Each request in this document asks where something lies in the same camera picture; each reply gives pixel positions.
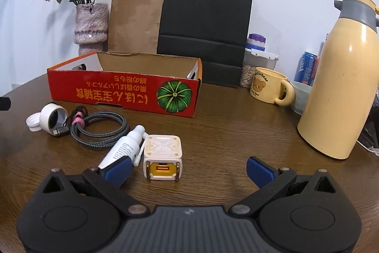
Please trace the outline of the white cube charger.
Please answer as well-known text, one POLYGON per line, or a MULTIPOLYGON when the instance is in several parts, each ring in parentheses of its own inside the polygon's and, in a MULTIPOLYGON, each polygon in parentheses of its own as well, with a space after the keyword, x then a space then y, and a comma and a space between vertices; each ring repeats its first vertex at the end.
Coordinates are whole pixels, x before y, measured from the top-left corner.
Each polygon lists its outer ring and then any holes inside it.
POLYGON ((143 151, 143 171, 148 181, 173 180, 182 176, 182 145, 176 135, 149 135, 143 151))

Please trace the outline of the red pumpkin cardboard box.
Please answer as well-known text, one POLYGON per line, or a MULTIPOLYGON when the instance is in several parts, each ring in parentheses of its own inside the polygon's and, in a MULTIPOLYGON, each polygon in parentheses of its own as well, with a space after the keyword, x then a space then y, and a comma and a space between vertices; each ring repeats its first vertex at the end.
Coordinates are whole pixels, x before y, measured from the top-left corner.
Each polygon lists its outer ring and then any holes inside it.
POLYGON ((199 58, 90 52, 47 70, 54 100, 191 118, 202 83, 199 58))

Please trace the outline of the seed jar with white lid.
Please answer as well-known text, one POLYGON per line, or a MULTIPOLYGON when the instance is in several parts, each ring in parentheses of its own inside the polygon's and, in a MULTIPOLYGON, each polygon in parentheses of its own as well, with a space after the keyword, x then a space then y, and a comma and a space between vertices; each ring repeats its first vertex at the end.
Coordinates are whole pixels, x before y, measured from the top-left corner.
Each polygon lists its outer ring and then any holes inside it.
POLYGON ((278 60, 279 55, 277 54, 245 48, 240 87, 249 89, 252 85, 256 68, 264 67, 274 70, 278 60))

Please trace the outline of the brown paper bag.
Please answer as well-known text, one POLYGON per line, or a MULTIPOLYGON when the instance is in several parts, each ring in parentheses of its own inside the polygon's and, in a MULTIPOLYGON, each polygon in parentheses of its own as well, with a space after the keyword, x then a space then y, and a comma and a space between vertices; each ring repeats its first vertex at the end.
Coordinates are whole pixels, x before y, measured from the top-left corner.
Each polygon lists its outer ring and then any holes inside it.
POLYGON ((112 0, 108 51, 157 53, 163 0, 112 0))

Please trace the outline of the pink textured vase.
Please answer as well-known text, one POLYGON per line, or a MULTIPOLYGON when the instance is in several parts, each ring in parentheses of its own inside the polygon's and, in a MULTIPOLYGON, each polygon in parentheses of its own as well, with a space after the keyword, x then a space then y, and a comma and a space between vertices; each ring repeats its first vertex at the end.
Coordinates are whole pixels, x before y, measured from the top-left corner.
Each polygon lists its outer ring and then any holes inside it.
POLYGON ((108 4, 78 5, 75 17, 74 43, 78 54, 104 51, 108 40, 108 4))

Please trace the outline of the white tape roll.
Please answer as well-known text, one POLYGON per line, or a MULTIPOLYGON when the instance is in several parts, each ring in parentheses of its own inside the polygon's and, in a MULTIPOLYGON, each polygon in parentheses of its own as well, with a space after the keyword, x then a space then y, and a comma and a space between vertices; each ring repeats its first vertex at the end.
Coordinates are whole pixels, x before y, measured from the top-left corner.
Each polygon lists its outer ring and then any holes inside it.
POLYGON ((68 112, 63 106, 55 103, 45 105, 40 114, 41 129, 51 135, 59 135, 59 128, 62 128, 68 118, 68 112))

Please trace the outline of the white spray bottle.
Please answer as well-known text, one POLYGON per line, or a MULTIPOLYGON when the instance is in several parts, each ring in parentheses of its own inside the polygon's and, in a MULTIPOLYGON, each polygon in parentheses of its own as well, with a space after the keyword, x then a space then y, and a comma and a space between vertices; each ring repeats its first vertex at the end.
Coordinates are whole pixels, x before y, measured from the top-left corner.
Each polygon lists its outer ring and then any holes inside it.
POLYGON ((127 156, 131 159, 133 166, 139 166, 146 144, 148 134, 144 126, 137 125, 126 136, 121 137, 110 149, 108 154, 99 163, 100 169, 106 168, 118 159, 127 156))

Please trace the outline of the white ribbed bottle cap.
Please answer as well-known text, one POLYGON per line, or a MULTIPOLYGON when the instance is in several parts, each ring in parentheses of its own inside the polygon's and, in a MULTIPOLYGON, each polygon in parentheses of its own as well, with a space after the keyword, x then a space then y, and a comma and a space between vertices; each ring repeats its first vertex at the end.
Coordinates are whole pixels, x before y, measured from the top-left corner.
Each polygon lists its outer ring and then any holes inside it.
POLYGON ((38 132, 42 130, 40 117, 41 114, 39 112, 36 112, 26 119, 26 124, 31 132, 38 132))

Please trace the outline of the black paper bag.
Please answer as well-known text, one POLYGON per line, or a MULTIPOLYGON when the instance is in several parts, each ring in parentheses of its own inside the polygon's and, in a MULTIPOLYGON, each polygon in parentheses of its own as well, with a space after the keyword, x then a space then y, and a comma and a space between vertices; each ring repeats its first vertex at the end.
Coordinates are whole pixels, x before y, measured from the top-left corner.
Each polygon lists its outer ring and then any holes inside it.
POLYGON ((237 87, 253 0, 164 0, 157 53, 200 58, 205 83, 237 87))

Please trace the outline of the grey ceramic cup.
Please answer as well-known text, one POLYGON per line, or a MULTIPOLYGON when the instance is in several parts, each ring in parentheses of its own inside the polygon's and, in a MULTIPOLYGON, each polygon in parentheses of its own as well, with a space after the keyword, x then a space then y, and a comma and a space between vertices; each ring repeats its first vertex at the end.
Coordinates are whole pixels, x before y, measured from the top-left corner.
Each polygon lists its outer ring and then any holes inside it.
POLYGON ((291 104, 291 109, 298 115, 302 115, 307 106, 311 92, 311 86, 301 82, 291 82, 295 91, 295 100, 291 104))

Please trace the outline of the cream thermos jug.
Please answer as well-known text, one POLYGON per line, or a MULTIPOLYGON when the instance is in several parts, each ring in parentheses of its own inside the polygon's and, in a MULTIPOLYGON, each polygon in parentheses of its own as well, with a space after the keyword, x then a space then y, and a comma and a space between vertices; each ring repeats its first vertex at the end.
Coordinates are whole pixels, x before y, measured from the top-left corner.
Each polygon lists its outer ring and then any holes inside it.
POLYGON ((323 45, 299 135, 324 155, 345 160, 364 127, 378 88, 378 7, 340 0, 323 45))

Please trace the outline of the purple capped bottle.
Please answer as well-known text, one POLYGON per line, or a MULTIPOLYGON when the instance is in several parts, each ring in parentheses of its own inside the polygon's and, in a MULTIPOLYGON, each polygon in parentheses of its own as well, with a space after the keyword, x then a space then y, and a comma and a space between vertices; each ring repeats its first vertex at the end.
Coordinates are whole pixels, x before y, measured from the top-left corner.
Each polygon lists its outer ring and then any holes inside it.
POLYGON ((250 33, 245 47, 247 49, 256 49, 259 51, 265 51, 266 38, 257 33, 250 33))

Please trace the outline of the yellow bear mug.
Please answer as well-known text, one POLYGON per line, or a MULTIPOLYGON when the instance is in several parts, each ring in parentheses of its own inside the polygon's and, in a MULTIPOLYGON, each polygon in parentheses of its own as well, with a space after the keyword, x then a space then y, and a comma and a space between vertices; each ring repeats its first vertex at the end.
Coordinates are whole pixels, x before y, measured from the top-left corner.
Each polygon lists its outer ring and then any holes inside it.
POLYGON ((288 78, 277 71, 257 67, 250 95, 264 103, 290 106, 295 101, 295 90, 288 78))

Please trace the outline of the blue soda can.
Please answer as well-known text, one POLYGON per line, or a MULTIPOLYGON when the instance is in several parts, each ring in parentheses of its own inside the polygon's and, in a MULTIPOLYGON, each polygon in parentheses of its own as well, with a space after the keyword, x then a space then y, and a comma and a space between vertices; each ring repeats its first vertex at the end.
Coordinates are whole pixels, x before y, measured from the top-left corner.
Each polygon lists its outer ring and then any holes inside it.
POLYGON ((294 81, 312 86, 316 77, 318 56, 305 51, 299 59, 294 81))

